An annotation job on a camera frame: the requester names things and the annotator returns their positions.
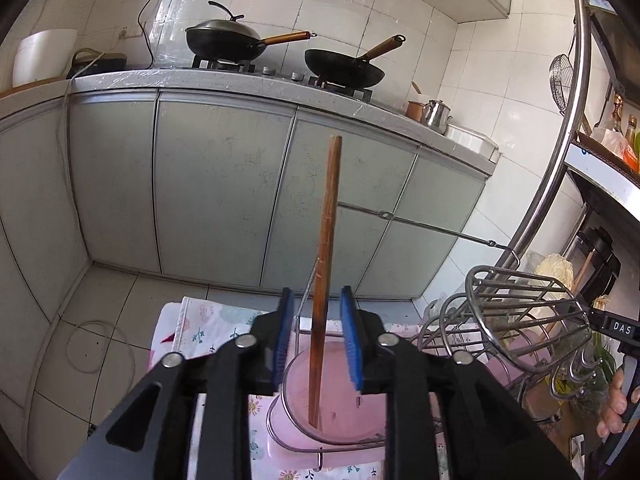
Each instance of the gas stove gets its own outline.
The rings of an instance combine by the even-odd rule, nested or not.
[[[202,66],[203,61],[206,62],[206,66],[204,67]],[[290,77],[285,77],[282,75],[276,75],[276,70],[267,66],[263,67],[260,72],[256,72],[255,65],[252,64],[251,61],[239,61],[234,63],[224,60],[202,59],[200,56],[195,56],[193,58],[191,68],[200,70],[211,70],[212,72],[238,72],[248,75],[267,76],[277,79],[290,80],[294,83],[313,86],[315,88],[324,90],[325,92],[331,92],[333,94],[350,97],[364,103],[369,103],[373,94],[373,92],[368,88],[349,88],[340,86],[337,84],[329,83],[325,79],[322,79],[322,77],[317,77],[314,75],[305,76],[305,74],[299,72],[294,72]]]

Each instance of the wok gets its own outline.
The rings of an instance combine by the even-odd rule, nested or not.
[[[220,7],[229,13],[229,20],[209,20],[185,29],[189,49],[202,59],[222,59],[231,62],[251,61],[260,56],[269,45],[289,43],[290,41],[308,40],[315,36],[309,31],[293,32],[261,39],[251,27],[237,20],[244,18],[234,16],[229,9],[217,2],[209,5]]]
[[[406,38],[398,34],[360,57],[312,48],[305,52],[305,62],[311,72],[329,83],[349,88],[368,88],[377,85],[385,76],[382,70],[369,61],[402,46],[405,41]]]

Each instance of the wall outlet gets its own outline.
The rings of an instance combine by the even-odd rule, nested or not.
[[[142,36],[142,30],[137,23],[132,23],[130,25],[125,25],[120,29],[118,33],[118,38],[120,40],[126,40],[127,38],[139,38]]]

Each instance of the speckled countertop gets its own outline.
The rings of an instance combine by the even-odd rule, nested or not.
[[[62,97],[67,85],[67,81],[54,82],[0,99],[0,119],[38,103]],[[372,124],[391,134],[415,140],[486,175],[493,174],[496,166],[494,162],[403,115],[350,97],[277,77],[188,69],[132,70],[79,77],[73,81],[69,93],[135,88],[229,92],[293,103]]]

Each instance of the pan lid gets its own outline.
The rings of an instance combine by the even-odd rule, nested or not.
[[[210,1],[209,5],[225,10],[229,15],[229,19],[207,20],[206,22],[198,23],[193,27],[189,27],[187,30],[228,30],[230,32],[236,32],[238,34],[249,36],[250,38],[254,38],[255,40],[260,40],[260,36],[255,30],[253,30],[251,27],[247,27],[243,23],[238,23],[237,20],[244,18],[244,14],[238,14],[237,16],[235,16],[229,9],[227,9],[222,4],[219,4],[218,2]]]

